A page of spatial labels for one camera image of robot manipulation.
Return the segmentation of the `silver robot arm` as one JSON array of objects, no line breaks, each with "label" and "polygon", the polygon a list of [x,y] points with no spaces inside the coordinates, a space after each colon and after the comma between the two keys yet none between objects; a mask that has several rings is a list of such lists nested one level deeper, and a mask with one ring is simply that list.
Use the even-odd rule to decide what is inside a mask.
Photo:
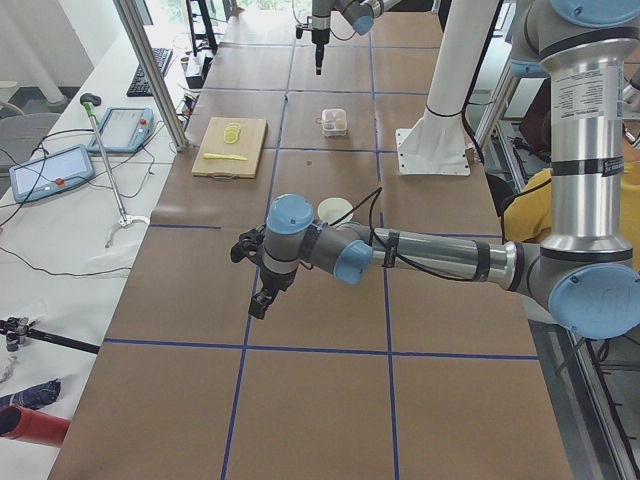
[{"label": "silver robot arm", "polygon": [[371,30],[374,19],[392,9],[400,0],[313,0],[311,15],[296,25],[296,37],[302,38],[304,32],[311,33],[315,45],[315,73],[320,76],[324,61],[325,46],[330,42],[331,15],[334,10],[351,25],[358,35]]},{"label": "silver robot arm", "polygon": [[233,261],[259,270],[251,316],[261,318],[308,264],[348,284],[367,268],[412,268],[451,281],[491,282],[534,300],[554,323],[589,339],[639,322],[639,275],[620,230],[624,62],[639,43],[635,1],[521,1],[511,63],[551,82],[552,226],[539,244],[447,238],[319,220],[285,194],[241,235]]}]

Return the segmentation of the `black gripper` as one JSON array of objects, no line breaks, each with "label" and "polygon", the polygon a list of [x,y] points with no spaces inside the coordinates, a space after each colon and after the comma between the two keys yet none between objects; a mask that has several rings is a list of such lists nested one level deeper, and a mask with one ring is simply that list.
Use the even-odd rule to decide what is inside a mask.
[{"label": "black gripper", "polygon": [[313,27],[311,30],[312,43],[315,45],[315,74],[322,74],[325,45],[328,43],[328,29]]},{"label": "black gripper", "polygon": [[251,297],[249,315],[256,319],[264,319],[278,293],[286,291],[293,284],[296,273],[296,269],[286,273],[277,273],[262,266],[259,274],[262,286],[260,291]]}]

